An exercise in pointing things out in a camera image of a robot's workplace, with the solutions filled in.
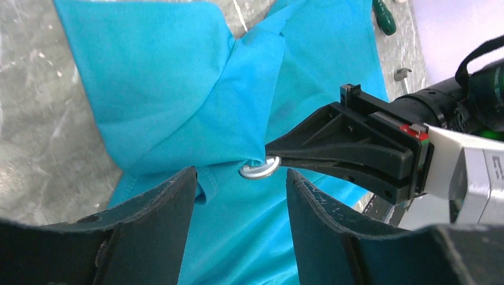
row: green handle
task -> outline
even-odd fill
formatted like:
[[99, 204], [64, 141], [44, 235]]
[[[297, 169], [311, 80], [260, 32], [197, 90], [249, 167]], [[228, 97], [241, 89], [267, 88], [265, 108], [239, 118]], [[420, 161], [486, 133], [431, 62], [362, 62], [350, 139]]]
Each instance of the green handle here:
[[397, 31], [392, 13], [387, 9], [382, 0], [373, 0], [374, 15], [380, 30], [387, 36], [394, 34]]

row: blue cloth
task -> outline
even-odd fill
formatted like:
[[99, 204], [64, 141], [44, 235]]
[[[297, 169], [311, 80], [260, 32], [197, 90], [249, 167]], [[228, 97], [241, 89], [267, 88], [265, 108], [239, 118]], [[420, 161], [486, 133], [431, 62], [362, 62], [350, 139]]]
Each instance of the blue cloth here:
[[[124, 171], [113, 207], [186, 166], [199, 192], [180, 284], [297, 284], [286, 169], [249, 181], [239, 168], [339, 87], [386, 100], [371, 0], [278, 0], [235, 40], [206, 2], [55, 0], [106, 149]], [[302, 174], [353, 205], [365, 190]]]

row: black strap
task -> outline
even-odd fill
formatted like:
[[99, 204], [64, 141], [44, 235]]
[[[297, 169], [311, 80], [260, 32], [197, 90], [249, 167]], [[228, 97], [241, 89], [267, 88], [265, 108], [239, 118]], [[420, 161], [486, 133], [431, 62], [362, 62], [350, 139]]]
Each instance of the black strap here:
[[504, 46], [504, 35], [497, 37], [495, 39], [484, 42], [481, 46], [471, 52], [460, 64], [455, 73], [455, 80], [462, 87], [464, 91], [469, 88], [469, 72], [467, 71], [467, 65], [472, 60], [479, 58], [485, 53], [492, 52], [496, 49], [502, 48]]

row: silver ring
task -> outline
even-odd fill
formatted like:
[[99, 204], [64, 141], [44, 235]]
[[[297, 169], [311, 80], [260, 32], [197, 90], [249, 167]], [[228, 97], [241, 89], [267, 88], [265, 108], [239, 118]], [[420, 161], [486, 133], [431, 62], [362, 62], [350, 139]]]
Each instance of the silver ring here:
[[263, 179], [280, 168], [281, 158], [279, 156], [266, 156], [266, 162], [261, 166], [245, 165], [240, 169], [240, 175], [249, 180]]

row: concrete floor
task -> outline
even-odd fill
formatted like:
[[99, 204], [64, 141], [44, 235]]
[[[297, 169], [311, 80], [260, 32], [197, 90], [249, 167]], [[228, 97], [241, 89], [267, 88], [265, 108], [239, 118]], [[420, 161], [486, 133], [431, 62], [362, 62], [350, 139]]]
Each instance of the concrete floor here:
[[[214, 2], [240, 37], [274, 1]], [[414, 70], [410, 91], [428, 86], [428, 79], [412, 5], [385, 2], [398, 31], [386, 37], [376, 29], [376, 39], [392, 100], [404, 93], [392, 78], [398, 68]], [[105, 207], [120, 175], [93, 122], [51, 0], [1, 1], [0, 217], [76, 221]]]

